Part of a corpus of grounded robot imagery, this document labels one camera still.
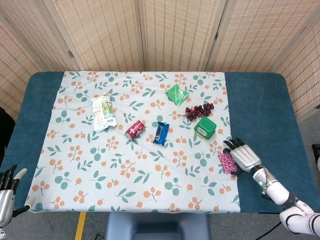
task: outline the blue snack bar wrapper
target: blue snack bar wrapper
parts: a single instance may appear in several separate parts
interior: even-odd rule
[[[158,121],[158,127],[153,140],[154,144],[161,144],[162,146],[165,146],[169,126],[169,124],[164,124],[163,122]]]

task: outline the floor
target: floor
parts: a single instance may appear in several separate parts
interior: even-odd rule
[[[320,172],[317,171],[312,144],[320,143],[320,111],[299,124],[304,145],[315,181],[320,191]],[[82,239],[94,240],[96,234],[104,236],[107,213],[86,214]],[[75,239],[79,213],[77,212],[26,212],[12,220],[5,228],[10,240],[73,240]],[[231,213],[210,215],[212,240],[256,239],[279,222],[277,214]],[[295,235],[280,225],[263,240],[315,240],[311,235]]]

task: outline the yellow floor line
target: yellow floor line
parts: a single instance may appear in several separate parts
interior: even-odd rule
[[[81,240],[82,239],[82,233],[84,231],[85,220],[86,220],[86,212],[82,211],[82,212],[80,212],[80,215],[79,215],[79,221],[78,221],[78,226],[76,228],[74,240]]]

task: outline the white snack packet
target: white snack packet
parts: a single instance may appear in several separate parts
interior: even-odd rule
[[[115,127],[118,125],[112,103],[110,93],[106,92],[101,96],[91,98],[92,110],[94,113],[94,131],[101,132],[109,126]]]

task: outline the grapes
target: grapes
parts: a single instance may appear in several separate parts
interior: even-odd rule
[[[185,108],[185,116],[186,119],[189,121],[193,121],[198,118],[202,118],[203,116],[209,116],[211,114],[211,110],[213,110],[214,104],[213,103],[204,103],[203,105],[194,106],[194,108]]]

